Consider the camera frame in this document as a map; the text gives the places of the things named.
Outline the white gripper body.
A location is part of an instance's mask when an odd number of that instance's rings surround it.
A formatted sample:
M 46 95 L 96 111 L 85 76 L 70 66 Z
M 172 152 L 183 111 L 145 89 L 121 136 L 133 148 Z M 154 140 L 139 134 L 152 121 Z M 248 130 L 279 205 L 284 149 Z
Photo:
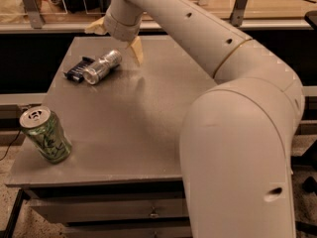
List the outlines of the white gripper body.
M 131 42 L 140 31 L 143 12 L 108 10 L 104 26 L 111 37 L 122 42 Z

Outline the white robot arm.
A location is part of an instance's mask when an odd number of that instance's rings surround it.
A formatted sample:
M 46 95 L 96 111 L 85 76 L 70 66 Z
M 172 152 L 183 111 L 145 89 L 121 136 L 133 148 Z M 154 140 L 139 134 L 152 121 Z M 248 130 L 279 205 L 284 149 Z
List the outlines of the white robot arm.
M 183 120 L 194 238 L 296 238 L 291 144 L 302 83 L 284 61 L 188 0 L 111 0 L 104 30 L 131 42 L 148 13 L 216 82 Z

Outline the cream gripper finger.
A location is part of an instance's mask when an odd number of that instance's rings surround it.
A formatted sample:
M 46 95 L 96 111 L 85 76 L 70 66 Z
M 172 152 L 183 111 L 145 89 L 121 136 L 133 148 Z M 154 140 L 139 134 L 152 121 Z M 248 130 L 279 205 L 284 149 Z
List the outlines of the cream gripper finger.
M 128 43 L 128 48 L 132 51 L 135 62 L 137 65 L 141 65 L 144 61 L 143 46 L 140 37 L 135 37 Z
M 85 34 L 106 35 L 107 29 L 104 25 L 104 18 L 100 18 L 84 29 Z

